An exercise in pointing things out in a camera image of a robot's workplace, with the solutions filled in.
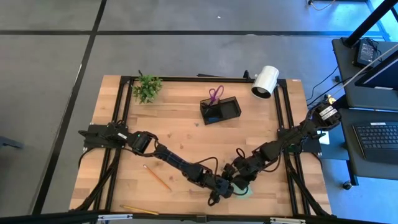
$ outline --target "yellow pencil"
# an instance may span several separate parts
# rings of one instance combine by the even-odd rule
[[[158,215],[159,214],[157,212],[152,212],[152,211],[148,211],[148,210],[144,210],[144,209],[134,208],[134,207],[127,206],[127,205],[120,205],[120,207],[129,209],[129,210],[138,211],[138,212],[144,212],[144,213],[148,213],[148,214],[153,214],[153,215]]]
[[[147,167],[145,164],[144,164],[144,168],[147,169],[149,171],[149,173],[152,174],[152,176],[154,176],[165,188],[172,191],[172,189],[169,186],[167,186],[167,184],[165,182],[163,182],[163,180],[160,179],[154,172],[152,172],[151,169],[149,167]]]

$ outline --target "wooden table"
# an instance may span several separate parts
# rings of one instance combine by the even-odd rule
[[[111,121],[120,76],[106,75],[99,90],[92,122],[107,124]],[[239,118],[205,126],[199,111],[199,101],[208,98],[208,90],[224,85],[223,98],[236,96],[242,110]],[[302,83],[287,80],[289,98],[295,125],[304,119],[307,112]],[[240,147],[251,155],[251,151],[267,141],[277,139],[279,127],[275,99],[263,100],[252,95],[251,83],[205,83],[205,82],[163,82],[153,104],[140,105],[133,99],[130,104],[127,125],[129,131],[150,131],[171,151],[189,162],[215,156],[220,164],[218,173],[226,163],[238,155]],[[279,89],[285,126],[283,93]],[[97,184],[103,161],[104,149],[95,149],[82,160],[73,191],[70,208],[79,206]],[[309,153],[302,153],[305,183],[318,203],[330,212],[328,196],[319,161]],[[143,164],[150,167],[170,188],[169,192],[160,185]],[[214,161],[203,163],[211,169]],[[144,158],[122,151],[112,211],[125,212],[120,204],[153,210],[159,213],[208,214],[208,215],[279,215],[290,216],[289,190],[284,160],[273,173],[261,172],[250,184],[253,194],[248,198],[221,198],[213,207],[207,205],[209,189],[197,187],[188,182],[180,171],[156,158]],[[296,186],[298,209],[303,213],[299,189]],[[107,186],[104,188],[100,208],[104,207]]]

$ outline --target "concrete floor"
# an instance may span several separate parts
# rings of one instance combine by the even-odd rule
[[[316,4],[322,7],[328,3]],[[100,1],[94,0],[3,0],[0,30],[91,30],[99,6]],[[293,0],[113,0],[106,5],[99,29],[352,31],[369,13],[367,5],[360,2],[336,2],[318,12],[306,7],[305,1]],[[386,15],[382,22],[391,39],[398,40],[393,29],[396,21]],[[241,77],[246,69],[254,74],[264,65],[273,65],[280,70],[281,78],[301,79],[308,98],[312,87],[336,67],[332,38],[97,36],[44,212],[68,209],[83,142],[77,131],[86,129],[91,120],[103,75],[131,75],[141,69],[160,76],[206,73]],[[0,136],[26,145],[21,150],[0,149],[0,217],[30,212],[87,41],[86,35],[0,35]],[[315,90],[315,95],[332,84],[327,80]],[[359,178],[360,186],[345,191],[341,189],[341,183],[348,180],[345,162],[323,164],[335,215],[398,222],[398,182]]]

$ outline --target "keyboard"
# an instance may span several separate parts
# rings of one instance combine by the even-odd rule
[[[354,124],[353,129],[366,160],[398,164],[398,122]]]

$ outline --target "monitor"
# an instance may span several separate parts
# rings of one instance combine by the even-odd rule
[[[357,86],[398,90],[398,50],[355,82]]]

